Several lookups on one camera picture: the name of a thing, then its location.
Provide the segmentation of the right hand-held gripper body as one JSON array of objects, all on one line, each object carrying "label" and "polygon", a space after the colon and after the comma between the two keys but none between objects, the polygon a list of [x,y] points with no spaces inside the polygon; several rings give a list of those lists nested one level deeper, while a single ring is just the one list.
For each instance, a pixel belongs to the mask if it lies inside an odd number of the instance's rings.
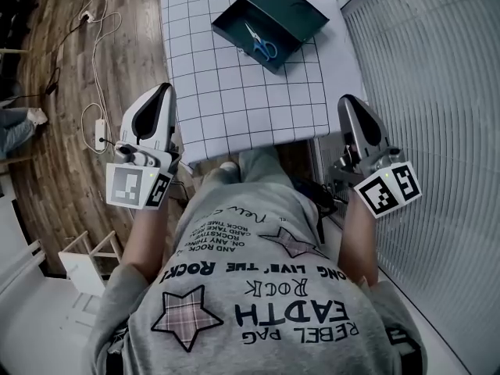
[{"label": "right hand-held gripper body", "polygon": [[337,111],[344,151],[331,167],[335,189],[353,188],[376,218],[420,198],[413,165],[390,142],[381,118],[354,95],[343,95]]}]

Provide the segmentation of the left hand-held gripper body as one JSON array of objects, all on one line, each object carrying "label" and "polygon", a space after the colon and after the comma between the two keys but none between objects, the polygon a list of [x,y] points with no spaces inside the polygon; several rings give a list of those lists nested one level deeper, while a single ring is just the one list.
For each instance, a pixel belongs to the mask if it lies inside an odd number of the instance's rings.
[{"label": "left hand-held gripper body", "polygon": [[164,82],[124,113],[114,161],[106,164],[109,205],[149,210],[161,206],[181,157],[173,141],[176,102],[173,85]]}]

